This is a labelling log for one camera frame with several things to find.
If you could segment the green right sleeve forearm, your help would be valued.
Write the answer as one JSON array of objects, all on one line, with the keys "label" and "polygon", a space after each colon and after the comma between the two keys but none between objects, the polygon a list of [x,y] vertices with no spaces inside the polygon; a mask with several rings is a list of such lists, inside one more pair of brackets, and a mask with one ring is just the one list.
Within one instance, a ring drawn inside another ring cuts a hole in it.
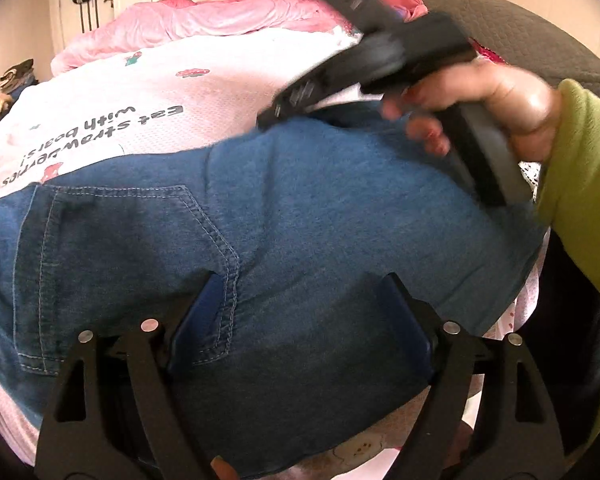
[{"label": "green right sleeve forearm", "polygon": [[558,91],[562,108],[541,177],[539,216],[600,292],[600,98],[571,79]]}]

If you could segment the person's right hand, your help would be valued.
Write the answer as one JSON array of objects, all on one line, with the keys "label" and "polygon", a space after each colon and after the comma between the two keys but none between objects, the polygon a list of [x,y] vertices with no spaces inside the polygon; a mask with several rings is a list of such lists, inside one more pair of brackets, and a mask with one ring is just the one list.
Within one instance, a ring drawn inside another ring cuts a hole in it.
[{"label": "person's right hand", "polygon": [[457,103],[482,104],[521,162],[550,159],[562,96],[539,76],[515,66],[478,60],[442,68],[402,92],[385,94],[381,114],[397,120],[414,108],[406,136],[424,144],[428,153],[444,156],[451,141],[434,113]]}]

